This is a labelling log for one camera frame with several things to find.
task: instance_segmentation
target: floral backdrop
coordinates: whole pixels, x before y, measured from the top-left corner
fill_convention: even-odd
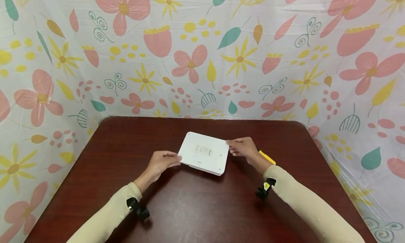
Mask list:
[[[0,3],[0,243],[109,115],[299,121],[378,242],[405,241],[405,0]]]

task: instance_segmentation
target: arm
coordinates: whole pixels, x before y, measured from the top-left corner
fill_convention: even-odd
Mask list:
[[[157,179],[167,168],[178,166],[181,157],[176,153],[163,151],[154,152],[148,167],[135,181],[125,185],[96,214],[94,214],[67,243],[104,243],[112,231],[130,213],[126,201],[134,197],[141,200],[142,193]]]

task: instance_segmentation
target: black clip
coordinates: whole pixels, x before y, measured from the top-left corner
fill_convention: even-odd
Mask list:
[[[134,197],[127,199],[127,207],[131,210],[135,210],[138,218],[141,221],[144,221],[150,216],[149,210],[146,207],[141,207],[138,203],[138,200],[136,200],[136,198]]]

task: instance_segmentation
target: forearm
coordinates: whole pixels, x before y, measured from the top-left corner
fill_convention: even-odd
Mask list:
[[[314,230],[321,242],[364,243],[363,238],[317,194],[279,166],[270,166],[263,178],[277,182],[274,192]]]

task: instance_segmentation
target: pink flower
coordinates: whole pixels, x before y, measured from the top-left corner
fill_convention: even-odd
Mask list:
[[[48,183],[43,181],[34,189],[29,203],[27,201],[18,201],[8,207],[4,220],[13,225],[0,236],[0,242],[11,241],[23,225],[24,235],[31,232],[36,221],[36,218],[31,213],[42,203],[47,190]]]
[[[378,64],[377,56],[372,52],[363,52],[355,60],[357,69],[348,69],[339,77],[346,81],[361,79],[355,88],[355,94],[362,95],[370,87],[371,78],[382,78],[399,70],[405,62],[405,53],[392,55]]]
[[[273,104],[270,104],[267,102],[262,104],[261,108],[264,110],[267,110],[262,115],[262,117],[267,117],[267,116],[273,114],[275,111],[277,111],[277,112],[288,111],[288,110],[292,109],[295,105],[295,102],[290,102],[290,103],[286,103],[286,104],[284,104],[284,102],[285,102],[285,97],[279,96],[274,100]]]
[[[53,81],[44,70],[37,69],[32,74],[32,85],[36,92],[31,90],[18,90],[14,93],[15,102],[23,109],[32,109],[31,123],[40,126],[45,117],[45,108],[54,115],[62,115],[63,107],[59,102],[51,100],[53,94]]]
[[[143,20],[151,11],[149,0],[96,0],[96,3],[106,13],[117,13],[112,26],[118,36],[123,36],[126,32],[125,16],[133,20]]]
[[[188,72],[188,77],[192,83],[198,82],[198,73],[194,69],[202,65],[207,59],[208,51],[204,45],[198,45],[190,56],[184,51],[175,52],[175,61],[180,66],[172,70],[174,77],[183,77]]]
[[[141,112],[141,109],[153,109],[155,103],[151,100],[141,101],[141,98],[137,94],[130,93],[129,100],[121,99],[122,104],[129,107],[134,107],[132,113],[138,115]]]
[[[336,16],[322,31],[320,37],[327,36],[344,17],[352,20],[365,14],[376,0],[333,0],[329,6],[328,14]]]

